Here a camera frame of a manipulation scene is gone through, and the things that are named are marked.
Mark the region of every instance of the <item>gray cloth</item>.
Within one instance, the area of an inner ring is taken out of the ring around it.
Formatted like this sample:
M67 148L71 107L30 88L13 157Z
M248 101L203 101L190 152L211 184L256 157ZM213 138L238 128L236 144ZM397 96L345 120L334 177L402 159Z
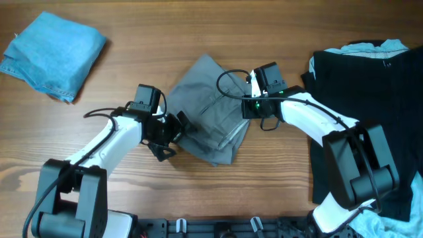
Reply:
M209 55L203 55L167 96L167 112L183 111L197 128L178 145L217 166L232 164L249 126L243 119L241 101L224 97L216 88L222 69ZM220 87L232 95L250 93L246 82L234 74L222 77Z

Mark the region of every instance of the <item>wood grain surface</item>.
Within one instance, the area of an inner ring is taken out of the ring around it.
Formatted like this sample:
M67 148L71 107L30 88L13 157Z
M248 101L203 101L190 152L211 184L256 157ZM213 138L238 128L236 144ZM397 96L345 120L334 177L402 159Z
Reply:
M276 61L289 85L302 85L315 50L387 38L415 47L423 36L417 1L5 2L0 52L42 11L93 26L109 42L74 104L0 74L0 237L20 236L42 164L80 150L106 124L82 115L125 104L138 83L168 93L207 53L227 69ZM299 216L315 207L312 186L307 136L286 124L262 132L253 121L231 166L181 149L160 163L138 146L110 176L108 205L141 218Z

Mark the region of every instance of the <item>light blue cloth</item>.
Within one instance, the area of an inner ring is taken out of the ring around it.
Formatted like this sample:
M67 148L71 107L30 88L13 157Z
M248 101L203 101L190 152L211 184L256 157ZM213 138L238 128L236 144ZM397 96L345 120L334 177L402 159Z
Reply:
M364 211L350 226L365 238L423 237L423 179L419 173L416 173L411 189L413 196L409 222L382 218L373 212Z
M9 44L0 71L72 102L105 42L92 27L43 12Z
M361 56L374 59L388 59L397 54L407 51L408 48L400 40L386 40L380 46L374 46L372 43L359 43L343 46L341 49L331 48L325 50L334 54L343 54L347 56ZM315 59L312 57L309 62L309 72L315 72Z

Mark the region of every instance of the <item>folded blue towel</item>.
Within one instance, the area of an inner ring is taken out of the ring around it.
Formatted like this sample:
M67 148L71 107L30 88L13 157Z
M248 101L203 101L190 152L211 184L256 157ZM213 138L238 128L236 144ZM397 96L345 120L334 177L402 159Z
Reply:
M92 27L43 12L9 44L0 71L72 102L105 42Z

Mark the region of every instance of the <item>black garment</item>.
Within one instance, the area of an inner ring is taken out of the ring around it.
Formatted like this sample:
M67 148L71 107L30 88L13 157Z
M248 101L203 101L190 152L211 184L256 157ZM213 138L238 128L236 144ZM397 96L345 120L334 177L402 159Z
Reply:
M319 102L349 117L379 122L400 177L400 186L382 199L380 216L410 219L416 171L423 175L423 47L389 59L315 52L315 77L302 75ZM328 194L323 150L311 144L313 202Z

